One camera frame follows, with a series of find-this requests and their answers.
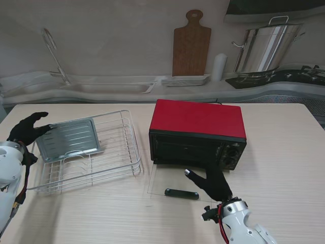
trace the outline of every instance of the white robotic arm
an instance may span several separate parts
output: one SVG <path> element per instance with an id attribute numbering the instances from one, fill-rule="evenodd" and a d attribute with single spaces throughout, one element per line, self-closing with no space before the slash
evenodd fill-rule
<path id="1" fill-rule="evenodd" d="M 0 237 L 14 208 L 21 180 L 23 148 L 15 142 L 0 142 Z"/>
<path id="2" fill-rule="evenodd" d="M 219 208 L 210 209 L 206 207 L 206 212 L 202 215 L 203 219 L 219 222 Z M 247 221 L 251 211 L 245 201 L 233 198 L 222 207 L 221 219 L 231 229 L 229 238 L 230 244 L 277 244 L 276 240 L 270 235 L 269 231 L 257 224 L 253 228 L 248 227 Z"/>

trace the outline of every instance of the metal baking tray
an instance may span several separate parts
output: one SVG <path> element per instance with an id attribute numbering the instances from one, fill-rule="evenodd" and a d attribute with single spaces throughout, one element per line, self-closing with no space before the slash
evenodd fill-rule
<path id="1" fill-rule="evenodd" d="M 101 151 L 92 118 L 52 124 L 52 130 L 36 140 L 43 161 L 56 162 L 76 155 Z"/>

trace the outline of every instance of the stainless steel pot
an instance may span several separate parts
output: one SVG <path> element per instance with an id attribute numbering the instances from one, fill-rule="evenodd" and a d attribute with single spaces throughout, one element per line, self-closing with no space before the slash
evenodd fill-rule
<path id="1" fill-rule="evenodd" d="M 276 18 L 286 18 L 284 24 L 271 25 Z M 275 70 L 297 37 L 302 24 L 288 24 L 289 16 L 277 16 L 270 19 L 267 26 L 246 31 L 243 45 L 232 44 L 241 48 L 234 72 L 248 74 Z"/>

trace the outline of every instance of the toaster oven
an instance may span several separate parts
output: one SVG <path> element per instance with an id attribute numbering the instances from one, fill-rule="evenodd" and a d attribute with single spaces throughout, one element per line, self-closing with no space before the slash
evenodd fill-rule
<path id="1" fill-rule="evenodd" d="M 154 164 L 234 170 L 246 146 L 238 106 L 158 100 L 149 129 Z"/>

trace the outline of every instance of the light wood table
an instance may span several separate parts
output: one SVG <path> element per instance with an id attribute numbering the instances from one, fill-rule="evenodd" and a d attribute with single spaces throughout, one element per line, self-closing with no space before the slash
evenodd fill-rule
<path id="1" fill-rule="evenodd" d="M 324 130 L 300 104 L 239 106 L 247 146 L 225 176 L 252 210 L 250 223 L 264 225 L 278 243 L 324 243 Z M 41 126 L 120 109 L 133 115 L 144 170 L 59 195 L 29 191 L 1 244 L 223 243 L 217 226 L 201 219 L 206 202 L 147 193 L 154 104 L 18 105 L 0 124 L 0 140 L 36 111 L 49 112 Z"/>

